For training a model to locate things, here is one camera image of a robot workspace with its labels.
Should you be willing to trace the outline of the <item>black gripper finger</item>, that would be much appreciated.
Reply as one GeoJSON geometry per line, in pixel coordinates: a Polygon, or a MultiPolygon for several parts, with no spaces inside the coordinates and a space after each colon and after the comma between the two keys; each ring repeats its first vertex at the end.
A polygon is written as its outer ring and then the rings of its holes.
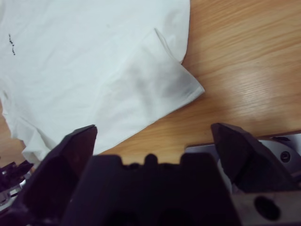
{"type": "Polygon", "coordinates": [[[277,157],[241,127],[211,125],[224,173],[245,193],[293,190],[293,178],[277,157]]]}
{"type": "Polygon", "coordinates": [[[15,226],[57,226],[94,150],[97,128],[66,135],[34,171],[14,201],[15,226]]]}

